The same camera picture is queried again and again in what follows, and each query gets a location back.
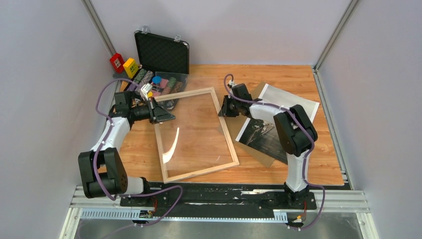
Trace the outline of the black and white photo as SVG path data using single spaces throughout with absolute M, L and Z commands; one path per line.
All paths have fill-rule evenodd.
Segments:
M 269 156 L 285 164 L 288 158 L 300 156 L 317 140 L 313 126 L 319 103 L 264 84 L 257 103 L 252 105 L 236 141 L 260 156 Z

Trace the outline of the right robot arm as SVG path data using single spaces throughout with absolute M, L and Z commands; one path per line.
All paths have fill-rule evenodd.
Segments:
M 284 183 L 284 201 L 296 208 L 309 194 L 307 159 L 315 147 L 317 132 L 301 105 L 289 108 L 253 99 L 244 84 L 225 85 L 227 95 L 223 98 L 220 117 L 243 115 L 263 120 L 276 127 L 282 149 L 287 154 L 288 176 Z

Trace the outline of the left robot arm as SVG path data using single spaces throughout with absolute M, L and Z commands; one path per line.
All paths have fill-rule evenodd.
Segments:
M 133 195 L 141 206 L 152 201 L 152 192 L 143 177 L 129 177 L 119 155 L 122 143 L 136 121 L 148 120 L 151 124 L 174 120 L 176 117 L 161 107 L 154 98 L 143 105 L 134 92 L 116 93 L 115 104 L 108 113 L 106 127 L 91 150 L 78 156 L 78 164 L 87 198 Z

